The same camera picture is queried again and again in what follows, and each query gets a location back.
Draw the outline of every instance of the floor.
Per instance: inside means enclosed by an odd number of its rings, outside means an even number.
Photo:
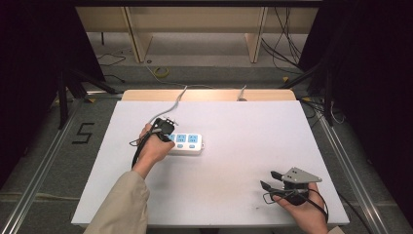
[[[273,57],[262,48],[258,62],[251,63],[244,36],[241,34],[159,33],[153,37],[143,63],[136,63],[134,60],[127,34],[104,33],[104,45],[100,33],[89,33],[89,36],[102,71],[107,75],[106,83],[118,90],[177,88],[173,84],[163,84],[155,80],[146,67],[168,67],[170,77],[162,82],[195,82],[216,88],[240,89],[246,85],[247,89],[273,89],[283,84],[283,78],[293,79],[297,76],[290,72],[297,71],[290,63],[277,61],[274,64]],[[264,38],[270,45],[275,45],[279,35],[264,35]],[[301,51],[306,35],[293,35],[292,38],[297,49]],[[294,60],[284,38],[278,51]],[[58,102],[51,103],[38,137],[29,145],[26,156],[21,158],[10,179],[0,190],[0,227],[7,223],[19,198],[32,183],[32,179],[39,174],[37,169],[44,165],[44,159],[51,158],[46,174],[40,179],[37,196],[19,224],[19,233],[83,233],[84,229],[72,225],[70,220],[94,164],[113,108],[120,99],[120,96],[111,97],[90,84],[84,85],[91,94],[85,101],[72,99],[68,93],[72,119],[65,133],[57,129]],[[301,97],[306,94],[307,85],[308,81],[305,81],[292,90]],[[309,125],[336,189],[349,201],[347,203],[343,200],[343,206],[351,223],[344,226],[343,230],[346,233],[367,233],[361,219],[357,217],[359,214],[363,220],[373,225],[372,229],[378,230],[375,233],[413,233],[391,194],[374,168],[368,164],[351,126],[345,119],[341,123],[343,115],[338,113],[334,127],[328,128],[319,115],[310,118],[315,114],[313,108],[303,105],[303,110],[309,116]],[[83,136],[77,135],[83,123],[94,123],[84,126],[83,129],[93,135],[88,144],[74,144],[74,141],[85,140]],[[340,142],[342,147],[335,147],[332,142]],[[351,172],[345,170],[349,162],[354,168]],[[361,192],[355,190],[355,184],[361,186]],[[369,217],[366,215],[369,212],[377,214],[379,218]],[[148,233],[192,234],[200,231],[194,228],[150,228]],[[224,228],[219,233],[302,232],[293,226]]]

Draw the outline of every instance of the power strip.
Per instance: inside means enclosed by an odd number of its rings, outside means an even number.
[[[204,149],[203,137],[199,134],[172,134],[169,139],[175,142],[169,155],[200,155]]]

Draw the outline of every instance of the hand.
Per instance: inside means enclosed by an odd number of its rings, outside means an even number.
[[[319,191],[317,185],[314,182],[309,183],[309,189]],[[328,233],[327,223],[325,222],[324,214],[319,211],[312,204],[305,202],[300,206],[294,206],[290,204],[285,199],[275,195],[273,196],[274,201],[286,209],[295,219],[297,225],[306,233],[313,234],[326,234]],[[321,208],[324,207],[324,202],[322,201],[319,194],[314,191],[309,191],[309,199],[319,205]]]
[[[142,129],[139,137],[142,138],[152,128],[152,125],[146,124]],[[139,154],[139,159],[133,165],[132,170],[140,174],[143,178],[149,174],[152,167],[159,161],[165,159],[168,152],[175,146],[173,141],[163,142],[156,135],[148,138],[142,151]]]

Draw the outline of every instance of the wooden desk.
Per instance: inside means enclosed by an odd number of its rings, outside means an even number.
[[[181,90],[127,91],[117,103],[73,224],[87,226],[116,179],[131,169],[128,142],[154,114],[170,108]],[[187,90],[167,115],[175,134],[203,136],[197,156],[168,156],[146,178],[150,227],[270,227],[295,225],[281,207],[267,205],[259,180],[282,187],[270,171],[297,167],[320,176],[331,224],[349,220],[292,91]]]

